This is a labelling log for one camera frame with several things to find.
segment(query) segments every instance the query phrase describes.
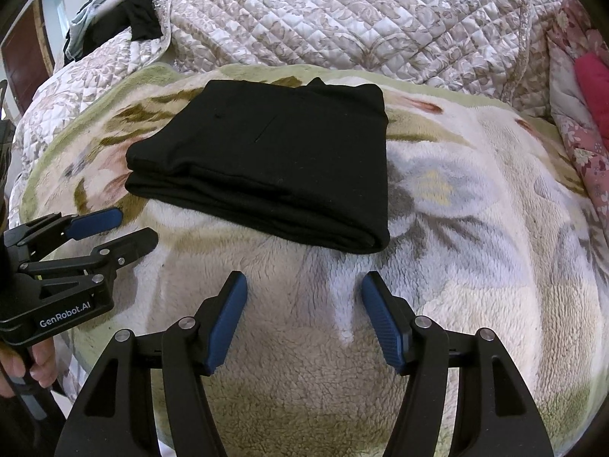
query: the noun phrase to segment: white fleece blanket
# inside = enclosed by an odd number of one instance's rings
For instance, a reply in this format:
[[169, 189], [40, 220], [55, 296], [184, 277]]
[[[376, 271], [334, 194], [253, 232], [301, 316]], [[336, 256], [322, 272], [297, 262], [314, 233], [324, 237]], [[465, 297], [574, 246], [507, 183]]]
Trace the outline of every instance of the white fleece blanket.
[[[386, 250], [354, 256], [294, 244], [125, 192], [126, 149], [165, 126], [208, 80], [296, 86], [314, 77], [383, 89]], [[90, 369], [118, 329], [165, 329], [241, 270], [248, 303], [226, 363], [204, 380], [228, 455], [382, 455], [406, 380], [385, 365], [359, 299], [370, 270], [447, 329], [494, 329], [556, 455], [577, 440], [607, 393], [609, 249], [601, 223], [556, 127], [496, 100], [311, 66], [226, 66], [184, 77], [153, 65], [55, 140], [30, 177], [21, 216], [114, 204], [125, 214], [120, 229], [71, 242], [55, 257], [88, 254], [142, 227], [157, 230], [159, 244], [121, 270], [112, 313], [67, 335], [72, 352]], [[450, 446], [456, 382], [452, 373], [438, 457]], [[162, 407], [158, 377], [154, 396]], [[157, 416], [169, 441], [162, 410]]]

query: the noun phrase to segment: metal screw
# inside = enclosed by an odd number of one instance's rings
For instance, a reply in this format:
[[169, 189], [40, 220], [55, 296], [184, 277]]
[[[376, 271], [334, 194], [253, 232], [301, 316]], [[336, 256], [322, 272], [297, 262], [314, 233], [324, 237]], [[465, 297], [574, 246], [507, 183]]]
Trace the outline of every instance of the metal screw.
[[417, 316], [415, 318], [415, 325], [419, 328], [429, 328], [431, 326], [431, 320], [427, 316]]
[[492, 329], [482, 328], [480, 330], [480, 336], [490, 342], [491, 340], [494, 340], [494, 331], [492, 331]]
[[115, 340], [117, 342], [124, 342], [131, 336], [131, 332], [128, 329], [120, 329], [115, 334]]
[[196, 323], [197, 323], [196, 319], [194, 319], [191, 316], [186, 316], [185, 318], [182, 318], [179, 321], [178, 326], [181, 329], [191, 329], [191, 328], [193, 328], [194, 325], [196, 325]]

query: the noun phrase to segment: blue gripper pad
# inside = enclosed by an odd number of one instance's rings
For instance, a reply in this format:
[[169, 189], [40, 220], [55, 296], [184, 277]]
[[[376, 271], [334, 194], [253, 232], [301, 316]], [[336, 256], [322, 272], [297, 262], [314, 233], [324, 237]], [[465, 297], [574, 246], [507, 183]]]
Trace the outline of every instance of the blue gripper pad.
[[[217, 316], [214, 326], [209, 333], [207, 368], [213, 374], [215, 368], [224, 364], [230, 342], [233, 340], [234, 331], [237, 329], [239, 318], [247, 301], [247, 280], [245, 275], [238, 273], [236, 279], [230, 284], [233, 277], [230, 276], [224, 287], [230, 286], [224, 298], [224, 304]], [[217, 299], [222, 299], [226, 291], [221, 290]]]
[[119, 208], [108, 208], [77, 216], [65, 230], [68, 239], [80, 241], [85, 237], [115, 229], [123, 221], [123, 212]]
[[362, 300], [372, 327], [375, 329], [385, 361], [400, 373], [406, 365], [403, 336], [387, 307], [386, 299], [383, 298], [383, 294], [370, 274], [367, 274], [362, 281]]

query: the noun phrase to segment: quilted bedspread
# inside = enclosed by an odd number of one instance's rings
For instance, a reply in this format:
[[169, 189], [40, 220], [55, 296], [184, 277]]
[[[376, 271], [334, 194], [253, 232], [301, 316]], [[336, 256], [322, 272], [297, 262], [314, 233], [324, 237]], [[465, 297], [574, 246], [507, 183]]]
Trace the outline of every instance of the quilted bedspread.
[[548, 113], [562, 0], [171, 0], [178, 66], [306, 63], [484, 94]]

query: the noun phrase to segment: wooden door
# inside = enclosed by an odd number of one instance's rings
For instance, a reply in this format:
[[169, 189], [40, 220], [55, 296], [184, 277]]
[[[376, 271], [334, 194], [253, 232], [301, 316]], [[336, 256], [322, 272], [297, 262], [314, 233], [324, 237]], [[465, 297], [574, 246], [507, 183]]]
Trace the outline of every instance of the wooden door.
[[34, 0], [2, 43], [8, 83], [22, 115], [36, 90], [53, 73], [42, 15], [40, 0]]

